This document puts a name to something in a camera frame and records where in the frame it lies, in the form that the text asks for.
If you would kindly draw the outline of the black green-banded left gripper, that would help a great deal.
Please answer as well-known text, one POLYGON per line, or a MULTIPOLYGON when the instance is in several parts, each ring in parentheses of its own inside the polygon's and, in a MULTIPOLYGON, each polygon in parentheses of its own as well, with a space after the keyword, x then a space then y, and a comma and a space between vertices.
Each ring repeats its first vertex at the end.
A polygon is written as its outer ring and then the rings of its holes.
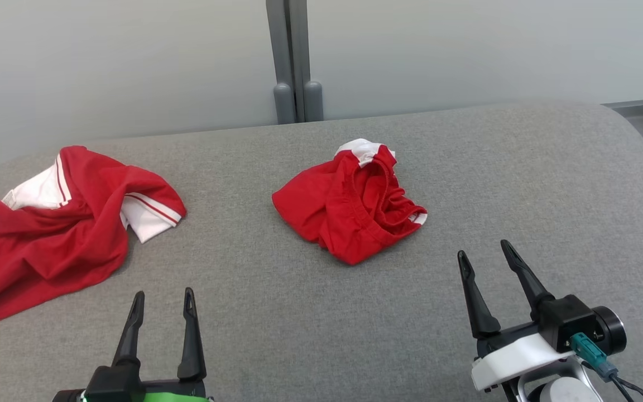
POLYGON ((204 379, 207 367, 192 288, 185 288, 184 343, 177 379, 142 381, 138 334, 145 320, 145 293, 138 291, 128 311, 112 366, 99 366, 84 389, 58 391, 53 401, 213 401, 204 379))

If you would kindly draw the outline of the black white-banded right gripper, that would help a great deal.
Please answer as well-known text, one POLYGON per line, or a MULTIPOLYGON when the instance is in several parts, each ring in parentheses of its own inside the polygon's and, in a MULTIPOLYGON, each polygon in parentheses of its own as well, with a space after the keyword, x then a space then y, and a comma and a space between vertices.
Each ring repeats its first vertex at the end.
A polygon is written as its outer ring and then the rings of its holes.
MULTIPOLYGON (((508 240, 501 240, 508 266, 516 274, 531 308, 530 317, 539 322, 541 303, 555 300, 525 260, 508 240)), ((577 393, 579 362, 573 352, 557 353, 538 333, 533 323, 500 332, 476 283, 476 273, 464 250, 458 252, 458 265, 466 300, 472 336, 477 340, 478 357, 472 363, 471 377, 477 391, 489 392, 503 386, 505 392, 521 393, 529 381, 557 375, 536 389, 539 393, 577 393)))

